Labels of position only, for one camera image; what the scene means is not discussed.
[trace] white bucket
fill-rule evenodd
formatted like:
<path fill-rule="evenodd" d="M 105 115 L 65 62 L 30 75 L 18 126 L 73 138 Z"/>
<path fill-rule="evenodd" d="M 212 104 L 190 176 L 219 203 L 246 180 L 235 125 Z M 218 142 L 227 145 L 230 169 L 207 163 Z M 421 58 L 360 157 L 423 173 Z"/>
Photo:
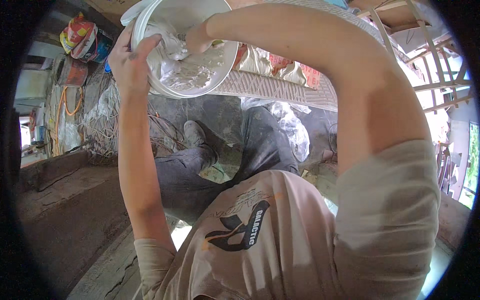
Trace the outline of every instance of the white bucket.
<path fill-rule="evenodd" d="M 143 39 L 147 22 L 154 11 L 155 14 L 159 14 L 169 21 L 177 32 L 185 32 L 188 28 L 200 24 L 215 13 L 231 11 L 225 0 L 144 0 L 143 2 L 147 2 L 148 5 L 143 8 L 135 20 L 131 39 L 132 50 L 135 50 Z M 222 66 L 214 68 L 215 74 L 204 87 L 174 91 L 163 85 L 151 70 L 148 73 L 148 81 L 154 91 L 170 98 L 193 98 L 208 94 L 228 76 L 237 55 L 237 49 L 238 42 L 225 42 L 223 47 L 224 63 Z"/>

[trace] left arm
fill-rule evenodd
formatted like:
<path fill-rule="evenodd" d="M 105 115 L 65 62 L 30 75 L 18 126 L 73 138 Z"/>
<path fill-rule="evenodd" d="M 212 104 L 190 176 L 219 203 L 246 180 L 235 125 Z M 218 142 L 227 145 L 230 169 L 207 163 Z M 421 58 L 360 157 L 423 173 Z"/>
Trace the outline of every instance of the left arm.
<path fill-rule="evenodd" d="M 147 116 L 150 85 L 146 57 L 158 45 L 161 35 L 143 39 L 135 52 L 128 52 L 132 29 L 130 24 L 123 30 L 108 57 L 121 98 L 120 188 L 135 239 L 155 239 L 159 246 L 175 254 L 161 202 Z"/>

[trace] dark jeans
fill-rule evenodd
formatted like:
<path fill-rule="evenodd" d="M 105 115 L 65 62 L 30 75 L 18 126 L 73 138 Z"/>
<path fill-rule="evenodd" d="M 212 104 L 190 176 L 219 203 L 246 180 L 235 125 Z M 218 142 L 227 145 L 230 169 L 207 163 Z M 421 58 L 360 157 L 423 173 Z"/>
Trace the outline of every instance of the dark jeans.
<path fill-rule="evenodd" d="M 178 151 L 155 159 L 165 213 L 193 225 L 224 190 L 265 170 L 299 175 L 288 137 L 263 107 L 244 113 L 241 125 L 243 152 L 240 169 L 232 180 L 218 184 L 198 174 L 215 162 L 208 145 Z"/>

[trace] hand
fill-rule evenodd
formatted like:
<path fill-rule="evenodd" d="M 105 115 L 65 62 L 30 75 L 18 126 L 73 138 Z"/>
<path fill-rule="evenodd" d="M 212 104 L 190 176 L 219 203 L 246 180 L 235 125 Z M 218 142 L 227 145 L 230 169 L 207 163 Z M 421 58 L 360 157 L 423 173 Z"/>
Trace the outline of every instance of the hand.
<path fill-rule="evenodd" d="M 140 41 L 134 52 L 129 52 L 133 22 L 130 22 L 120 34 L 117 43 L 108 56 L 108 64 L 117 82 L 122 99 L 148 95 L 148 64 L 146 58 L 155 48 L 162 36 L 155 34 Z"/>
<path fill-rule="evenodd" d="M 189 53 L 204 53 L 212 45 L 214 40 L 207 34 L 207 22 L 210 18 L 187 32 L 185 41 Z"/>

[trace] person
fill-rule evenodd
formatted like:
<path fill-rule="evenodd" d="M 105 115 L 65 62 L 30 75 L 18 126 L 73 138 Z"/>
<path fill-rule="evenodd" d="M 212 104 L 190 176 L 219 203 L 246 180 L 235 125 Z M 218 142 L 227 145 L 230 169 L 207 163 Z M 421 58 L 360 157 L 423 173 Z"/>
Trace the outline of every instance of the person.
<path fill-rule="evenodd" d="M 233 180 L 197 174 L 217 160 L 201 128 L 189 149 L 154 159 L 147 63 L 132 26 L 108 58 L 120 97 L 120 186 L 144 299 L 415 299 L 429 272 L 440 192 L 429 128 L 406 76 L 369 34 L 323 11 L 259 4 L 214 14 L 187 48 L 233 40 L 327 75 L 338 98 L 338 214 L 298 176 L 285 133 L 249 109 Z M 165 213 L 193 228 L 176 252 Z"/>

